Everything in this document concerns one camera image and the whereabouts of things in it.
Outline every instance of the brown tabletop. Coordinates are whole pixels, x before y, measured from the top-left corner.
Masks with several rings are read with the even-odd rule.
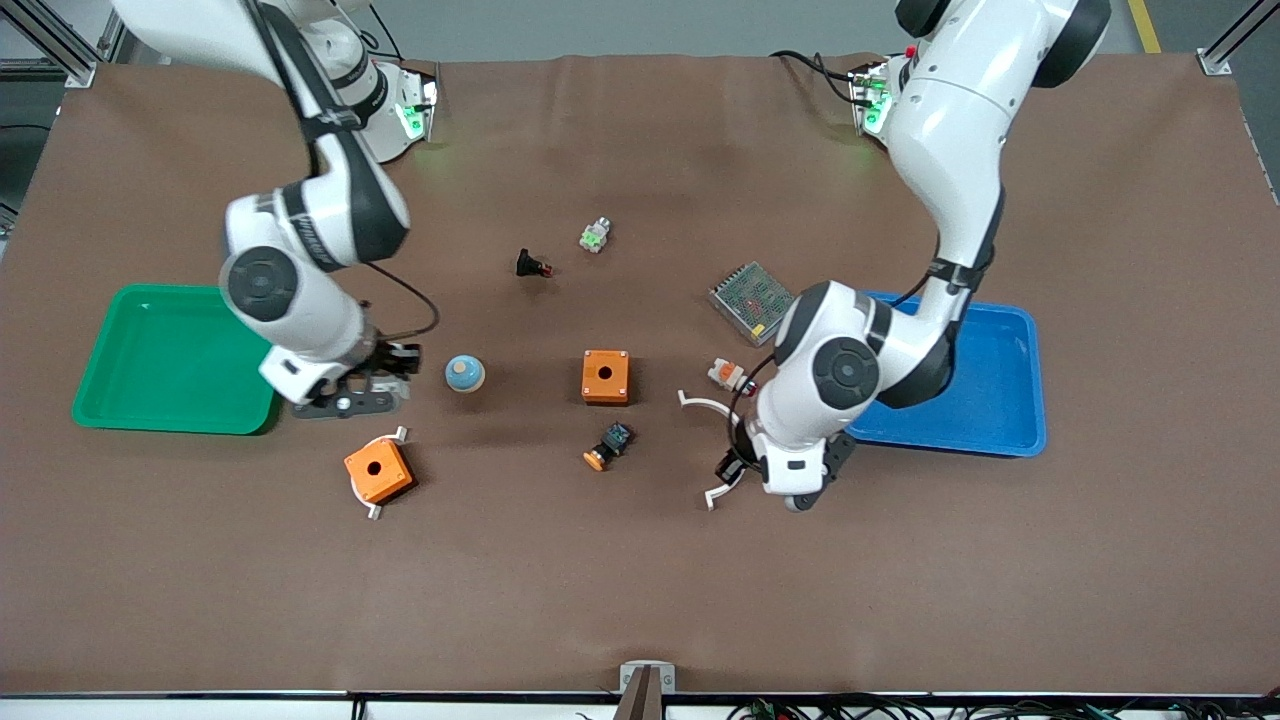
[[[762,356],[704,297],[741,263],[794,291],[924,269],[932,222],[847,106],[767,59],[443,79],[438,142],[388,168],[413,217],[388,266],[444,314],[413,398],[259,437],[70,405],[116,290],[216,282],[225,204],[302,176],[283,95],[116,65],[68,92],[0,266],[0,689],[593,689],[635,657],[689,691],[1275,684],[1280,237],[1230,79],[1100,56],[1032,94],[980,299],[1039,324],[1048,448],[863,447],[804,515],[756,483],[701,510],[724,430],[676,391]],[[522,246],[559,275],[513,277]],[[384,329],[422,316],[338,278]],[[593,347],[632,352],[636,404],[579,401]],[[440,378],[458,352],[474,396]],[[596,474],[614,419],[639,437]],[[370,521],[342,457],[397,424],[424,482]]]

